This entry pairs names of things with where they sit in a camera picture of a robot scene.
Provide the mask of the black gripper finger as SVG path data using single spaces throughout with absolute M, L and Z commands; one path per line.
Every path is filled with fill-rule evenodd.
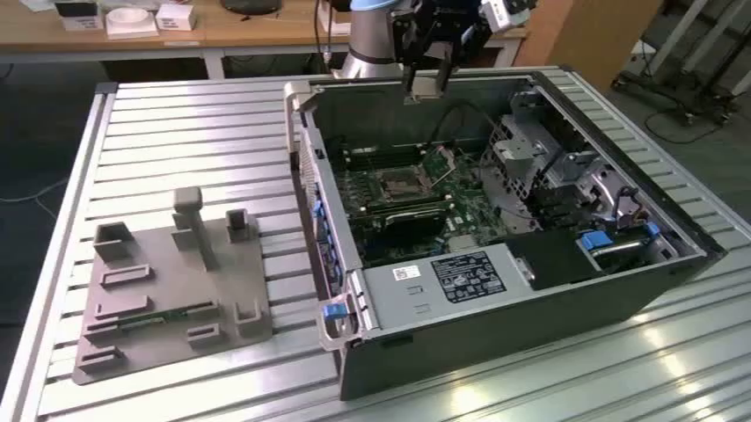
M 414 91 L 415 73 L 422 47 L 419 25 L 413 11 L 393 12 L 393 29 L 395 36 L 395 59 L 403 64 L 405 92 L 411 93 Z
M 445 94 L 449 79 L 467 58 L 475 35 L 475 27 L 471 25 L 463 33 L 454 32 L 439 40 L 443 47 L 443 59 L 437 77 L 437 89 Z

